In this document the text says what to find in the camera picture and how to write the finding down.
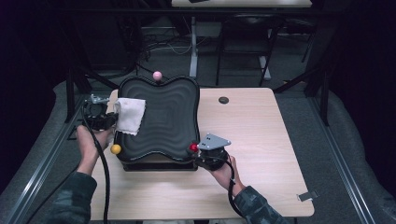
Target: controller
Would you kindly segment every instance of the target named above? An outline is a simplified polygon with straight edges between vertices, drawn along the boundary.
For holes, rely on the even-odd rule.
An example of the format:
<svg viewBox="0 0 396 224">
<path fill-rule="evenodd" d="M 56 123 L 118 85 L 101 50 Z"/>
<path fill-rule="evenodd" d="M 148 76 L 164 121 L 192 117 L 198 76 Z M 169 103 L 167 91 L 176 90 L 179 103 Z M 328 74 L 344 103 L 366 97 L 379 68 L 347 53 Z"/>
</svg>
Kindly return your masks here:
<svg viewBox="0 0 396 224">
<path fill-rule="evenodd" d="M 191 143 L 189 152 L 196 165 L 216 171 L 228 160 L 228 152 L 224 147 L 230 144 L 229 140 L 208 133 L 199 144 Z"/>
<path fill-rule="evenodd" d="M 84 110 L 83 125 L 88 125 L 93 130 L 107 130 L 113 126 L 118 119 L 118 114 L 106 113 L 108 98 L 101 98 L 91 95 L 91 100 L 87 101 Z"/>
</svg>

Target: white cloth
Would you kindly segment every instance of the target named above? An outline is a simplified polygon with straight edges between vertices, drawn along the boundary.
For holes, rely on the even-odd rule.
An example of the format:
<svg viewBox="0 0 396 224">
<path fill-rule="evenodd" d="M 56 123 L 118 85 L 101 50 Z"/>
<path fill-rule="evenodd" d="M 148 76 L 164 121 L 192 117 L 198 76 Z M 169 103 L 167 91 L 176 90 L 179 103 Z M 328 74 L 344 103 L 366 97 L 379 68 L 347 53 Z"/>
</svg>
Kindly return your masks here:
<svg viewBox="0 0 396 224">
<path fill-rule="evenodd" d="M 119 114 L 116 131 L 137 135 L 146 109 L 146 100 L 119 98 L 114 112 Z"/>
</svg>

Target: wavy black surface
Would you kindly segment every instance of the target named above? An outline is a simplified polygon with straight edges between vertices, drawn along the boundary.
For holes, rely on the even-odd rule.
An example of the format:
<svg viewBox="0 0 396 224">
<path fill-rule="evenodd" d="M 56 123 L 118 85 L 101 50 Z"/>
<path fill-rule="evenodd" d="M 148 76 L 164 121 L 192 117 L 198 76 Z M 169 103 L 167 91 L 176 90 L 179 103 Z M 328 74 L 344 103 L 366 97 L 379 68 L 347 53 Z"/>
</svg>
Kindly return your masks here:
<svg viewBox="0 0 396 224">
<path fill-rule="evenodd" d="M 145 77 L 131 77 L 120 85 L 119 98 L 146 100 L 146 110 L 136 136 L 116 133 L 118 155 L 124 163 L 136 163 L 149 155 L 164 155 L 188 162 L 191 141 L 199 141 L 197 110 L 199 87 L 190 77 L 174 77 L 158 84 Z"/>
</svg>

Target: black tray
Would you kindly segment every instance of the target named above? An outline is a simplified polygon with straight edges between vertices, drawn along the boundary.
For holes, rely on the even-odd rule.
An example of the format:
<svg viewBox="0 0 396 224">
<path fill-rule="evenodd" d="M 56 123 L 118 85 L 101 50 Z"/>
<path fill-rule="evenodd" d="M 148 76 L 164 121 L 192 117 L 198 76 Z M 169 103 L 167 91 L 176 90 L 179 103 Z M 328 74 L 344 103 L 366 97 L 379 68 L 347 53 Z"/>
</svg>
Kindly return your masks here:
<svg viewBox="0 0 396 224">
<path fill-rule="evenodd" d="M 190 77 L 163 83 L 130 77 L 120 84 L 119 98 L 146 100 L 136 136 L 116 132 L 114 143 L 124 170 L 196 170 L 187 149 L 199 142 L 197 110 L 200 91 Z"/>
</svg>

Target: table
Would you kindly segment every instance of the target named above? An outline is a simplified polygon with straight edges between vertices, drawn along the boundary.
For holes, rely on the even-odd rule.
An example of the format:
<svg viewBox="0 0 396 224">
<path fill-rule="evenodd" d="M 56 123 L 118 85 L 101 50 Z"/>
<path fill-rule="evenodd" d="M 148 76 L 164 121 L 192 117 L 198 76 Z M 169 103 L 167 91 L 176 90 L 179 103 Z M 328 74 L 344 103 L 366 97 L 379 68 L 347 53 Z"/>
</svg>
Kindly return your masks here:
<svg viewBox="0 0 396 224">
<path fill-rule="evenodd" d="M 226 96 L 227 105 L 219 103 Z M 109 108 L 117 98 L 110 96 Z M 201 137 L 207 133 L 232 142 L 226 150 L 236 157 L 241 180 L 251 185 L 285 217 L 313 215 L 307 192 L 275 96 L 270 89 L 201 89 L 198 108 Z M 125 172 L 117 157 L 105 151 L 110 173 L 109 219 L 211 219 L 238 217 L 227 191 L 212 175 L 196 172 Z M 92 176 L 98 187 L 92 198 L 92 220 L 103 218 L 105 180 L 98 160 Z"/>
<path fill-rule="evenodd" d="M 172 7 L 311 7 L 310 0 L 209 0 L 199 3 L 191 3 L 188 0 L 172 0 Z M 265 64 L 265 58 L 259 58 L 261 64 Z M 198 52 L 196 48 L 196 21 L 191 17 L 191 63 L 190 77 L 197 76 Z M 269 70 L 264 78 L 270 80 Z"/>
</svg>

